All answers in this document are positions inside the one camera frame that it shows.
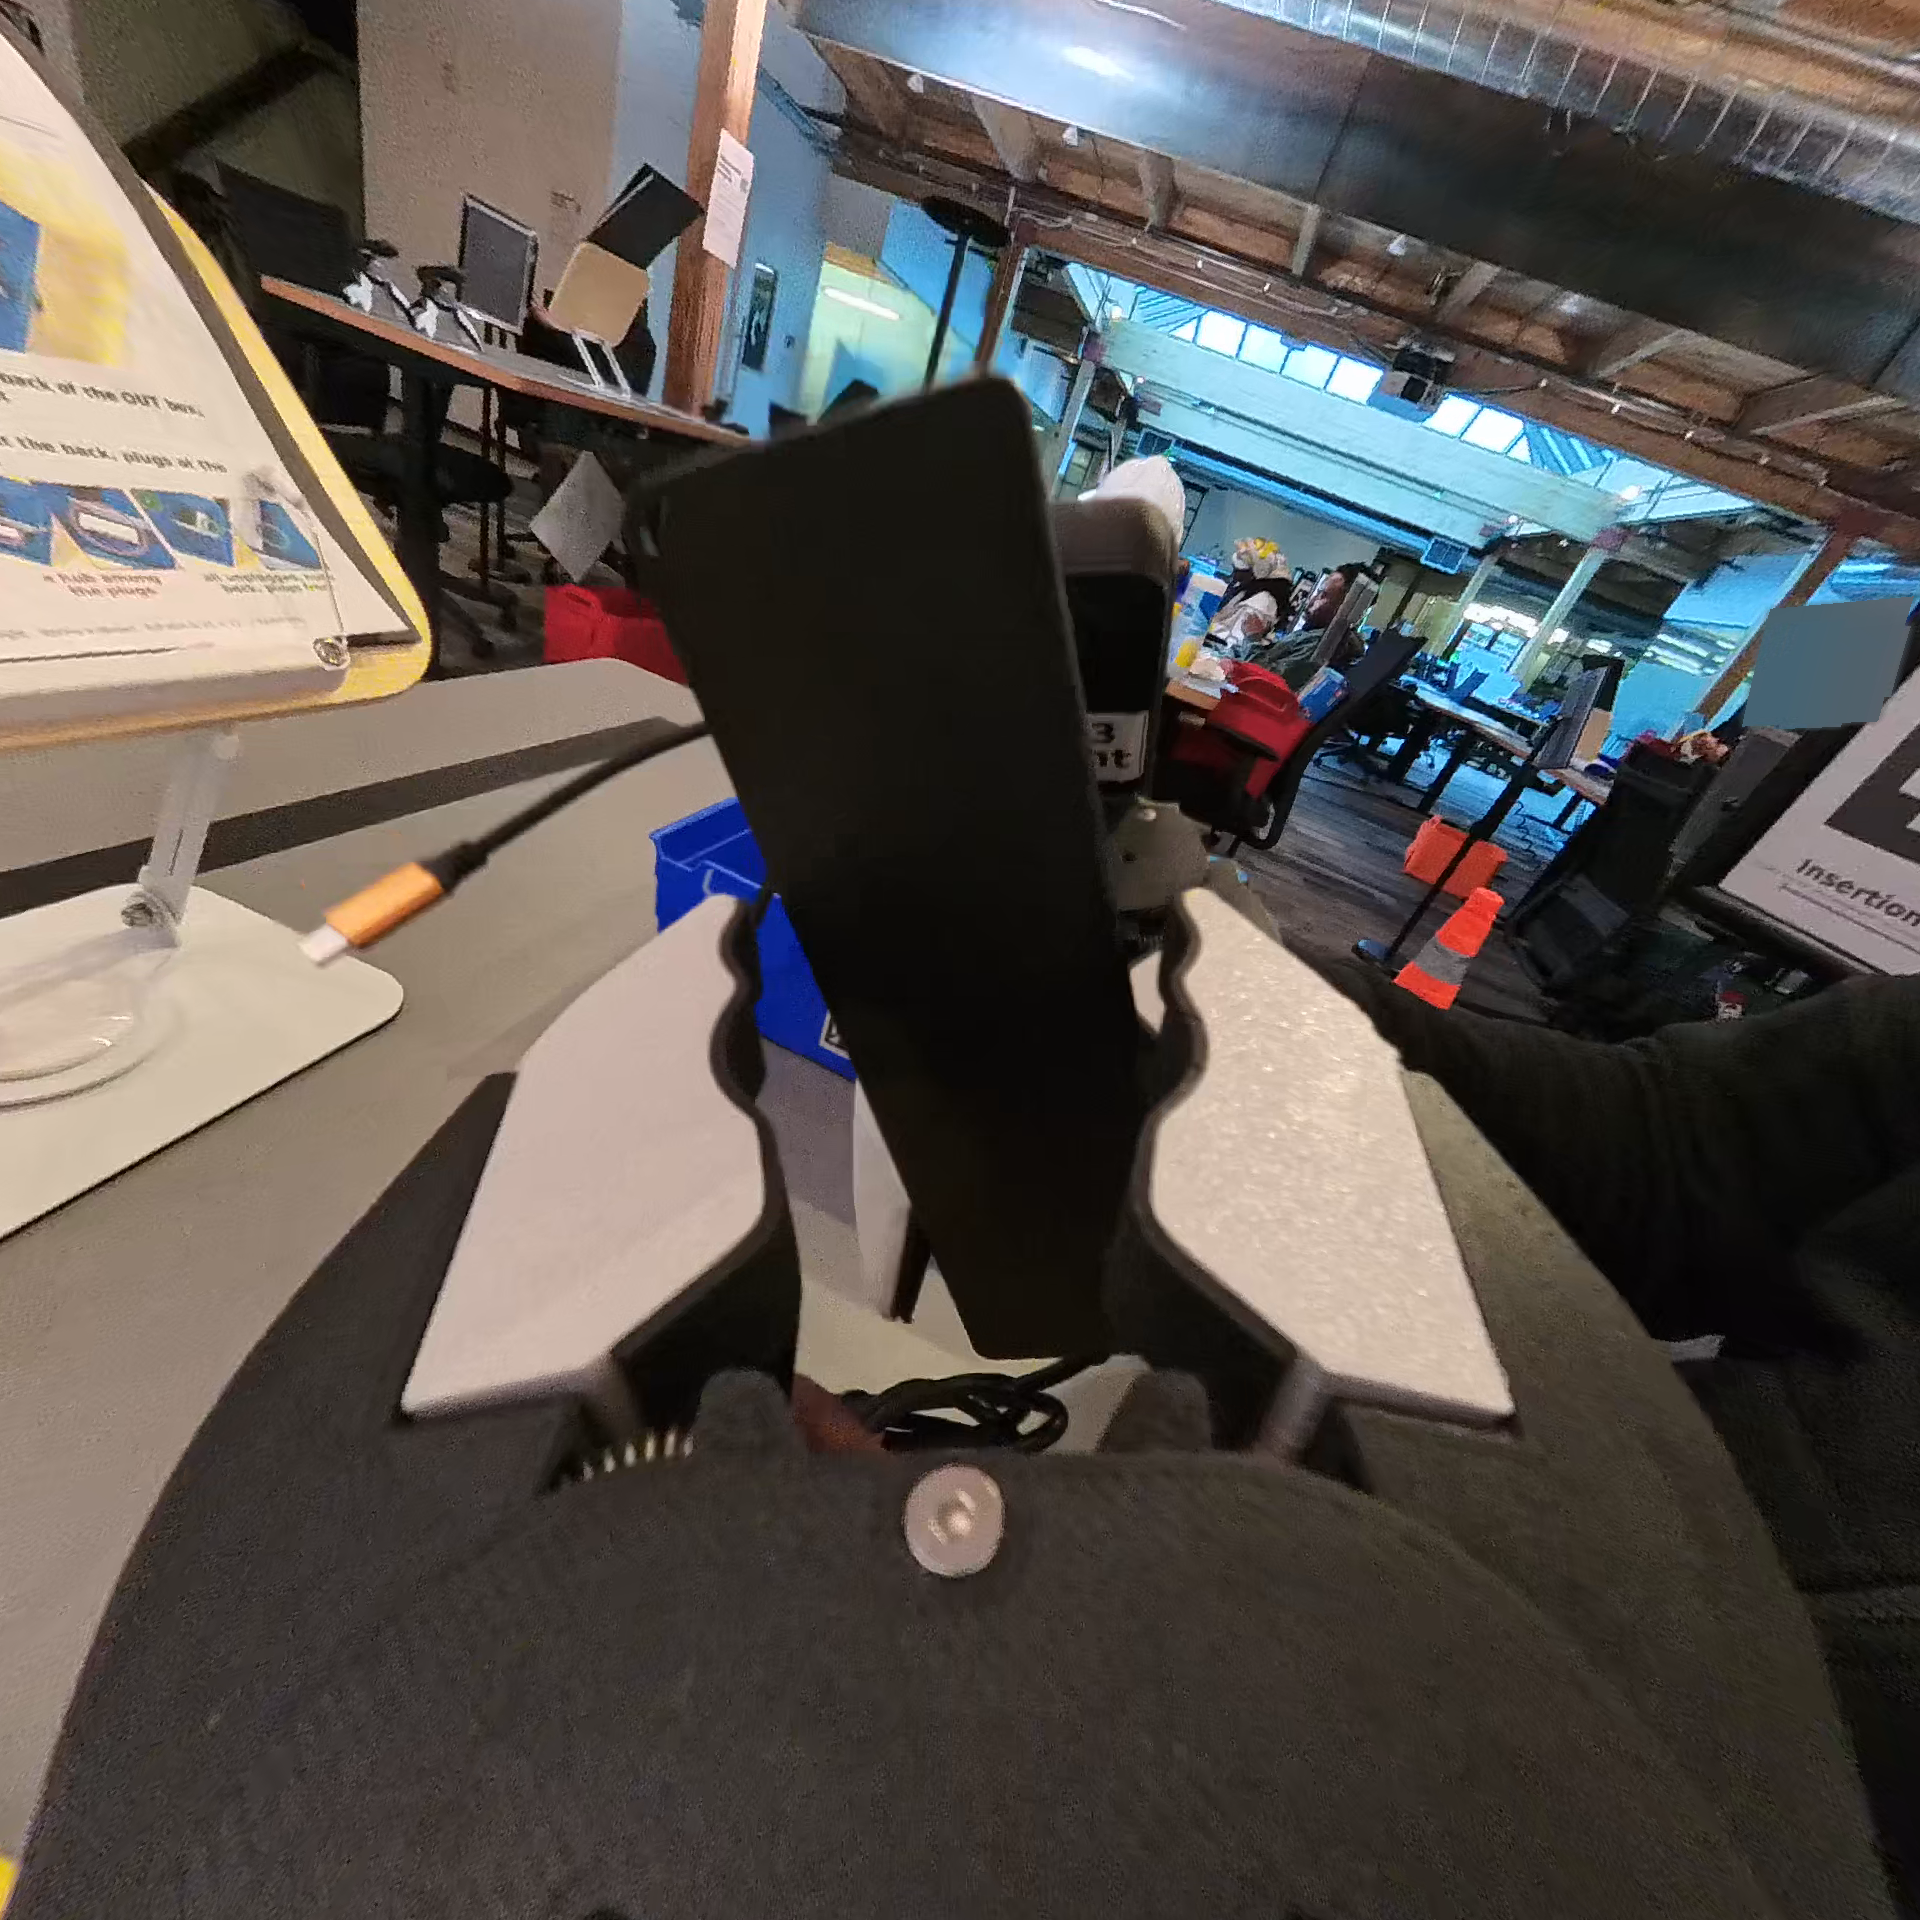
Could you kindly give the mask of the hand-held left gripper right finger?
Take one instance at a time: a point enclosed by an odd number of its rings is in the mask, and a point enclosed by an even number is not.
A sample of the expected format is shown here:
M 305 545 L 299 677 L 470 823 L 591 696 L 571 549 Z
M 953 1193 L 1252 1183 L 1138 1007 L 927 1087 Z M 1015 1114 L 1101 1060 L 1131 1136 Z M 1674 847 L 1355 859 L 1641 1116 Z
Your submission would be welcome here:
M 1515 1394 L 1398 1053 L 1206 888 L 1159 959 L 1159 1100 L 1113 1240 L 1113 1337 L 1197 1380 L 1223 1451 L 1305 1456 L 1341 1409 L 1495 1433 Z

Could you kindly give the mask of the orange box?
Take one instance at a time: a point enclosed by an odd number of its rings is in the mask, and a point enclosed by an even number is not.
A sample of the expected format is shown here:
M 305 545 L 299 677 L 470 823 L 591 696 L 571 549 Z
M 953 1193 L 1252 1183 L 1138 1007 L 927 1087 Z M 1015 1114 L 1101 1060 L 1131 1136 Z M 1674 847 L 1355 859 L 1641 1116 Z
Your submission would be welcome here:
M 1412 835 L 1401 871 L 1421 888 L 1441 884 L 1445 897 L 1468 901 L 1493 889 L 1509 861 L 1507 849 L 1442 818 L 1427 818 Z

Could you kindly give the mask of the wooden desk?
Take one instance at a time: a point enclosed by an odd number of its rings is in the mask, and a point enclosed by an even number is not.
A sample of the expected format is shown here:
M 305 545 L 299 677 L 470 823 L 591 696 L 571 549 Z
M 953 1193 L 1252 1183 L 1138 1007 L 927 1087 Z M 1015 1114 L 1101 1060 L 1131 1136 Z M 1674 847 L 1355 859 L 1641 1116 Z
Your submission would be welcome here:
M 395 431 L 382 426 L 325 424 L 321 428 L 338 466 L 364 492 L 367 442 L 377 434 L 419 432 L 428 445 L 444 442 L 442 402 L 458 389 L 490 399 L 529 401 L 551 415 L 605 420 L 639 432 L 666 448 L 748 445 L 748 436 L 726 424 L 682 415 L 654 401 L 623 401 L 611 389 L 595 389 L 586 373 L 570 373 L 522 352 L 455 345 L 428 339 L 405 321 L 385 321 L 350 304 L 343 296 L 306 289 L 266 275 L 257 283 L 257 313 L 273 337 L 299 344 L 305 355 L 338 349 L 379 364 L 397 380 Z

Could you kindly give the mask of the instruction sheet on clear stand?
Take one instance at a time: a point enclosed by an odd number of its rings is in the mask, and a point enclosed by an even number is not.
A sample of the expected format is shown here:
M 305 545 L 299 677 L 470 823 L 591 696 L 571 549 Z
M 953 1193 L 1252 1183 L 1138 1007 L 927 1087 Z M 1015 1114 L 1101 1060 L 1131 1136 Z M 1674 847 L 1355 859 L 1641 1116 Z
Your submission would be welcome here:
M 172 747 L 133 875 L 5 905 L 2 1234 L 391 1025 L 330 929 L 198 884 L 243 731 L 419 684 L 428 623 L 247 306 L 5 21 L 5 829 L 22 759 Z

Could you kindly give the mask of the office chair with red jacket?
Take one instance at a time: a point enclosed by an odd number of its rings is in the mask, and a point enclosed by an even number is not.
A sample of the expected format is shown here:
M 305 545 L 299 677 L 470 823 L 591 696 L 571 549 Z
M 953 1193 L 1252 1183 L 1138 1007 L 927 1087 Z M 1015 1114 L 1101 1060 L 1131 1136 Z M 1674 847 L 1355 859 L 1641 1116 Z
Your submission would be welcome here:
M 1179 708 L 1172 716 L 1162 751 L 1162 796 L 1215 841 L 1270 851 L 1313 723 L 1298 696 L 1257 664 L 1231 664 L 1221 685 L 1206 713 Z

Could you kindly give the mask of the black office chair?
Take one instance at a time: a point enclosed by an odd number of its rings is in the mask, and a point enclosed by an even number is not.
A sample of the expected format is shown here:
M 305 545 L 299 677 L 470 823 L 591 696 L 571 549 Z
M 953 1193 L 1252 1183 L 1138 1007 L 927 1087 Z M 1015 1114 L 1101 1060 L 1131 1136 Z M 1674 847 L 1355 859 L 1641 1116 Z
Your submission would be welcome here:
M 442 440 L 428 445 L 419 432 L 397 432 L 367 442 L 364 492 L 391 509 L 399 576 L 426 616 L 428 677 L 439 679 L 446 672 L 449 633 L 467 636 L 475 657 L 492 658 L 493 642 L 483 636 L 475 616 L 455 603 L 492 609 L 502 616 L 506 632 L 514 633 L 519 599 L 513 588 L 490 576 L 444 567 L 444 522 L 449 513 L 470 513 L 484 536 L 497 509 L 509 500 L 509 475 L 475 451 L 452 448 Z

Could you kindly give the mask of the computer monitor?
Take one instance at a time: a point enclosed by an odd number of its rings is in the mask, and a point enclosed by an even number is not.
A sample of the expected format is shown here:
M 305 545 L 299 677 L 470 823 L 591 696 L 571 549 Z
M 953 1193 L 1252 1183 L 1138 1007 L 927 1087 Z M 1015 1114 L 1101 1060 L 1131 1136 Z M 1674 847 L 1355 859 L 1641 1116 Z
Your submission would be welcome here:
M 538 231 L 465 195 L 455 260 L 460 309 L 490 329 L 522 333 L 535 296 Z

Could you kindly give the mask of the person's right forearm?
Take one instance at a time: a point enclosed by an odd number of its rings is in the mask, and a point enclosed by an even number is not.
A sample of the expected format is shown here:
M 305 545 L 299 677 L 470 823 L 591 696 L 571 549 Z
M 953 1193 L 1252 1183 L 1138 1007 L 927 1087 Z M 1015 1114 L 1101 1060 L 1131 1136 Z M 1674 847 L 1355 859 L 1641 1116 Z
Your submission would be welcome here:
M 1441 1087 L 1649 1333 L 1915 1372 L 1918 986 L 1643 1040 L 1441 1012 L 1292 946 Z

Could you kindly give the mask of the white black-print sign board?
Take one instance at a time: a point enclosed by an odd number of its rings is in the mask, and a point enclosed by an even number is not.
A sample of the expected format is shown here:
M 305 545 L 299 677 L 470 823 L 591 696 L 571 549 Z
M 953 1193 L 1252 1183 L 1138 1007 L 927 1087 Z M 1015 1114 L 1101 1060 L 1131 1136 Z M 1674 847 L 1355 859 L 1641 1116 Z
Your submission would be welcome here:
M 1867 727 L 1722 891 L 1866 972 L 1918 972 L 1915 713 Z

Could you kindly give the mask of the blue plastic bin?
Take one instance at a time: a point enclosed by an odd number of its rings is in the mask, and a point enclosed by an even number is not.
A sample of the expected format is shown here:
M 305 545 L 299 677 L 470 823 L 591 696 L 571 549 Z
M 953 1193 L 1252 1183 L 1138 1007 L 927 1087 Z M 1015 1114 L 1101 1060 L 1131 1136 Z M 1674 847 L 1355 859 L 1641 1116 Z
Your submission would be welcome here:
M 739 800 L 657 828 L 652 841 L 659 931 L 682 921 L 708 897 L 753 905 L 765 889 L 763 858 Z M 779 897 L 771 897 L 758 917 L 757 951 L 761 1037 L 853 1081 L 849 1047 Z

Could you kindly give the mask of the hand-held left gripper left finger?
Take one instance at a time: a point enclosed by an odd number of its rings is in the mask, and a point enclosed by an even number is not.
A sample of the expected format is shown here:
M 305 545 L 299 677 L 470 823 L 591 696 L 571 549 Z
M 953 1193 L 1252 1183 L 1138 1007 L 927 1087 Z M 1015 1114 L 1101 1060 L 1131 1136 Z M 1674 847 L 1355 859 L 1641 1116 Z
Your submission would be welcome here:
M 561 1402 L 614 1444 L 708 1380 L 790 1387 L 799 1248 L 763 1083 L 757 921 L 710 897 L 523 1053 L 399 1393 L 412 1420 Z

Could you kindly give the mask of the orange striped traffic cone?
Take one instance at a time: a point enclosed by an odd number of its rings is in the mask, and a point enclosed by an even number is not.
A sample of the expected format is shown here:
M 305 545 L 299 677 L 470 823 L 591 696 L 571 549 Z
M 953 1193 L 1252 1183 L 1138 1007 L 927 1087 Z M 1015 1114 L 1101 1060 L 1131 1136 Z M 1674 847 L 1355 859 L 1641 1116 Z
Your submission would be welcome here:
M 1434 1011 L 1453 1009 L 1471 964 L 1498 929 L 1501 909 L 1503 899 L 1498 889 L 1471 889 L 1417 955 L 1395 975 L 1395 986 Z

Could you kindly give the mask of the red plastic bin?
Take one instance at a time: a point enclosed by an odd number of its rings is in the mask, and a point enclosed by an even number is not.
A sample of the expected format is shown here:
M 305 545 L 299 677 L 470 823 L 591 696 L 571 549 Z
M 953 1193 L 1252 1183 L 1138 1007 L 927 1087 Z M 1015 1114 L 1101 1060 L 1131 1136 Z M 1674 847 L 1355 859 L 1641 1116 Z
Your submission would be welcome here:
M 652 599 L 627 588 L 549 585 L 543 591 L 543 665 L 620 660 L 661 681 L 687 684 Z

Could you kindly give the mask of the black usb hub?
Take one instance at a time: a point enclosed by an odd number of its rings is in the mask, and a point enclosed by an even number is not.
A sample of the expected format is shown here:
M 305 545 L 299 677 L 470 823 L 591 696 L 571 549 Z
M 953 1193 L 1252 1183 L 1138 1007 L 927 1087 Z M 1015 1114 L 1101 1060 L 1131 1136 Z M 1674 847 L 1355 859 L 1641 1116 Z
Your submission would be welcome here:
M 1108 1351 L 1145 1034 L 1022 394 L 714 448 L 623 536 L 971 1346 Z

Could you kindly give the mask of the wooden post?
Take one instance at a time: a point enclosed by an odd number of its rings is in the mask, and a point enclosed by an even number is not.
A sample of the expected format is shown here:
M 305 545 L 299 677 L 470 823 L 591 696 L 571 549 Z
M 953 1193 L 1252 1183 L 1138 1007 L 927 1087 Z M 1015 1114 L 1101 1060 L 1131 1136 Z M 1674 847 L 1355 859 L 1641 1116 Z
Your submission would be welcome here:
M 662 405 L 687 417 L 714 401 L 729 281 L 753 195 L 748 139 L 765 13 L 765 2 L 705 4 L 685 167 L 685 191 L 705 213 L 677 243 L 662 356 Z

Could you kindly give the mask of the black floor lamp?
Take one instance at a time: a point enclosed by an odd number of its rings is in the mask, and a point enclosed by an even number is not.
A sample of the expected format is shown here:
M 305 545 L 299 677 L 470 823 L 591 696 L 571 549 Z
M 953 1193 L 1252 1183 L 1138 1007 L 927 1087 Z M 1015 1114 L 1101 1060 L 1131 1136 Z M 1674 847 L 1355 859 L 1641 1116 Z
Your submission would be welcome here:
M 937 306 L 930 344 L 927 344 L 927 359 L 923 367 L 922 386 L 930 392 L 937 386 L 945 364 L 945 349 L 948 340 L 948 332 L 953 325 L 953 309 L 959 292 L 959 283 L 965 277 L 965 267 L 974 252 L 986 256 L 999 256 L 1012 241 L 1012 233 L 1006 225 L 997 223 L 989 213 L 963 204 L 957 200 L 947 197 L 927 197 L 922 204 L 922 211 L 927 220 L 940 227 L 947 239 L 950 241 L 950 256 L 948 271 L 945 279 L 945 292 Z

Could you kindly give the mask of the pale wooden chair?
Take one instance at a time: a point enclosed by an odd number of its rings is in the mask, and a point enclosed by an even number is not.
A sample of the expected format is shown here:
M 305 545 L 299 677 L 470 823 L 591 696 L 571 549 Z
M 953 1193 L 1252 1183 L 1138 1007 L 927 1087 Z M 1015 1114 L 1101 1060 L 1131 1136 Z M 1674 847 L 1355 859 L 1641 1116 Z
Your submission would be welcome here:
M 623 355 L 622 345 L 635 332 L 649 296 L 652 277 L 644 267 L 582 241 L 567 258 L 561 287 L 543 303 L 543 323 L 567 340 L 595 389 L 638 401 L 652 375 L 642 371 L 634 378 L 628 359 L 639 349 Z

